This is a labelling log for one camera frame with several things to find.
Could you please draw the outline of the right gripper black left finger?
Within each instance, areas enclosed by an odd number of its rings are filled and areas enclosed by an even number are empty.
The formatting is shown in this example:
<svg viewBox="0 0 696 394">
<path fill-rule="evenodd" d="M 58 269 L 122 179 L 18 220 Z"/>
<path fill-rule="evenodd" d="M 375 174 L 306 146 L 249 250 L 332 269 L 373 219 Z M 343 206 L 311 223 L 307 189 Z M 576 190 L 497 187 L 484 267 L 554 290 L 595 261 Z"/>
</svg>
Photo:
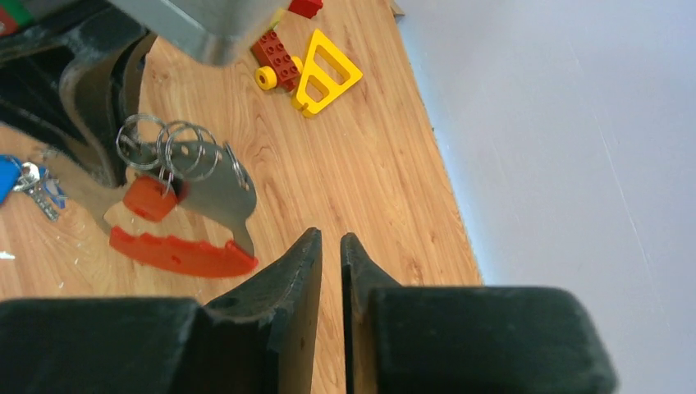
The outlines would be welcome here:
<svg viewBox="0 0 696 394">
<path fill-rule="evenodd" d="M 310 228 L 238 287 L 1 304 L 4 393 L 308 393 L 322 275 Z"/>
</svg>

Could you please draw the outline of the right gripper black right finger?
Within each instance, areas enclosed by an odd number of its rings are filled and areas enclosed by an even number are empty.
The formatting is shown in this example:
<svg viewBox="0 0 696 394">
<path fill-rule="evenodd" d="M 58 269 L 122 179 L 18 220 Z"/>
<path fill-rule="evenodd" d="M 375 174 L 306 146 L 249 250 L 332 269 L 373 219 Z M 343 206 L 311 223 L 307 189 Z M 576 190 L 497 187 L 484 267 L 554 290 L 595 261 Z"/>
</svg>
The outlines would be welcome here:
<svg viewBox="0 0 696 394">
<path fill-rule="evenodd" d="M 549 286 L 405 286 L 341 238 L 349 393 L 613 393 L 593 320 Z"/>
</svg>

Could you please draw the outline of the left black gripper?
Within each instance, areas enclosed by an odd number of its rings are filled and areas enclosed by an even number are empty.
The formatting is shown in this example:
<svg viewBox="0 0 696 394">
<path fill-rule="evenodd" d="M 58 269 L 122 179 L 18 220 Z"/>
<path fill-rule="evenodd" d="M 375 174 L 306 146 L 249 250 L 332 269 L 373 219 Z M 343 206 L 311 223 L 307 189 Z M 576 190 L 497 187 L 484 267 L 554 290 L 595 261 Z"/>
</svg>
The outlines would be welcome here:
<svg viewBox="0 0 696 394">
<path fill-rule="evenodd" d="M 1 24 L 1 121 L 124 185 L 117 132 L 139 109 L 156 35 L 109 1 L 21 2 L 32 23 Z"/>
</svg>

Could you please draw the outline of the metal keyring holder red handle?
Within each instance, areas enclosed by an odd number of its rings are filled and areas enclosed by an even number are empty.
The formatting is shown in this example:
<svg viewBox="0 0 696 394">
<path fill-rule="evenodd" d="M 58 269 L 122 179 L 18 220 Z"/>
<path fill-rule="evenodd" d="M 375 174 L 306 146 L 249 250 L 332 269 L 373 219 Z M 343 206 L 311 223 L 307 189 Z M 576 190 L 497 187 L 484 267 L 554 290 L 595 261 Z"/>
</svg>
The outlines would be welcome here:
<svg viewBox="0 0 696 394">
<path fill-rule="evenodd" d="M 190 121 L 166 122 L 146 114 L 128 116 L 117 132 L 118 157 L 136 171 L 121 197 L 134 215 L 162 221 L 175 208 L 225 227 L 222 246 L 111 227 L 110 246 L 129 259 L 165 271 L 207 278 L 239 277 L 258 266 L 246 226 L 257 195 L 250 175 L 228 143 Z"/>
</svg>

